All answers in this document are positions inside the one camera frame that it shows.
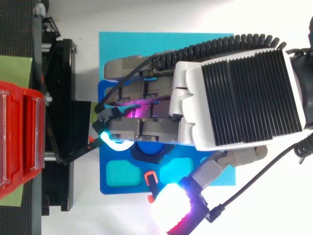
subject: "white motor housing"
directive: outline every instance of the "white motor housing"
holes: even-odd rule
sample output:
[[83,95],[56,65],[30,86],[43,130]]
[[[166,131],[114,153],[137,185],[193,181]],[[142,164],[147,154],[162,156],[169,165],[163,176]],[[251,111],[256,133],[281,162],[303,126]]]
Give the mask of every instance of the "white motor housing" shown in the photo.
[[290,59],[260,49],[175,67],[170,116],[179,144],[199,151],[249,148],[301,132],[305,115]]

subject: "orange tab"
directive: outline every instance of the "orange tab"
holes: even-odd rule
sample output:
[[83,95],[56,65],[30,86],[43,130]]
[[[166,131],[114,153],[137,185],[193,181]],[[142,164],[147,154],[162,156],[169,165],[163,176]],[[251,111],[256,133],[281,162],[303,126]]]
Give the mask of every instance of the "orange tab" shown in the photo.
[[149,170],[144,175],[147,186],[150,186],[149,181],[148,181],[148,176],[149,175],[153,175],[155,177],[156,183],[158,183],[157,174],[153,170]]
[[95,141],[95,139],[93,137],[91,137],[91,136],[88,136],[88,141],[89,141],[89,143],[92,143],[92,142]]
[[153,198],[152,195],[149,195],[148,196],[148,201],[149,201],[149,203],[153,203],[153,202],[155,202],[155,199]]

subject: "black cable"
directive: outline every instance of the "black cable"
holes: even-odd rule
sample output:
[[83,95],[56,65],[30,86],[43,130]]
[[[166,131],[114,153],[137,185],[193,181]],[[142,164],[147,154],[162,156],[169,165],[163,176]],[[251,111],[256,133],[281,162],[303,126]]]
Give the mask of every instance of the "black cable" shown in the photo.
[[237,193],[235,193],[231,198],[225,201],[223,204],[219,205],[220,208],[225,208],[241,194],[243,194],[253,183],[255,183],[265,172],[267,172],[276,162],[278,162],[283,156],[289,153],[291,150],[294,150],[295,154],[304,159],[309,155],[313,154],[313,134],[310,134],[305,139],[295,143],[283,152],[281,152],[276,158],[274,158],[269,164],[267,164],[256,176],[254,176],[245,186],[243,186]]
[[251,185],[253,185],[265,172],[267,172],[276,162],[278,162],[283,156],[289,153],[296,144],[293,144],[281,152],[276,158],[274,158],[269,164],[267,164],[256,176],[254,176],[245,186],[243,186],[237,193],[235,193],[231,198],[225,201],[222,204],[222,207],[225,208],[235,199],[237,199],[241,194],[243,194]]
[[243,34],[224,37],[160,54],[154,61],[154,67],[157,71],[172,70],[178,61],[201,61],[210,56],[231,51],[275,47],[278,49],[285,48],[285,42],[282,42],[279,46],[278,43],[279,38],[273,39],[271,35],[265,37],[265,34]]
[[156,58],[156,55],[150,56],[147,60],[137,66],[133,71],[131,71],[126,77],[124,77],[116,86],[114,86],[106,96],[99,102],[96,107],[94,107],[94,111],[97,113],[101,112],[104,109],[105,102],[109,99],[109,97],[117,91],[117,89],[121,88],[126,82],[128,82],[136,73],[138,73],[143,67],[149,64],[152,60]]

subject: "black coiled cable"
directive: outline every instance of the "black coiled cable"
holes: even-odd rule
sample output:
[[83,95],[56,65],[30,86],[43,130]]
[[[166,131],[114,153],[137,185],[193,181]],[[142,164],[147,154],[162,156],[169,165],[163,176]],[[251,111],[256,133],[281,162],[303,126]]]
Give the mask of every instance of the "black coiled cable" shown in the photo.
[[301,164],[307,156],[313,154],[313,134],[296,143],[293,149],[295,154],[302,159]]
[[[278,43],[279,38],[273,40],[271,35],[265,37],[265,34],[242,34],[241,36],[224,37],[160,54],[156,57],[154,64],[157,71],[171,70],[178,61],[201,61],[204,58],[226,52],[275,48]],[[286,43],[282,42],[277,48],[283,49],[285,46]]]

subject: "red plastic bin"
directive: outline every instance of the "red plastic bin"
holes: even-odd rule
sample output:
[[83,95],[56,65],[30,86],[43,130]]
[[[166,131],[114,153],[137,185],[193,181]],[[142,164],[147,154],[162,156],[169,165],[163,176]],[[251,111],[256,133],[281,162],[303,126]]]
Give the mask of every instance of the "red plastic bin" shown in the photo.
[[44,147],[44,96],[0,81],[0,199],[42,170]]
[[0,82],[0,198],[23,183],[23,93]]

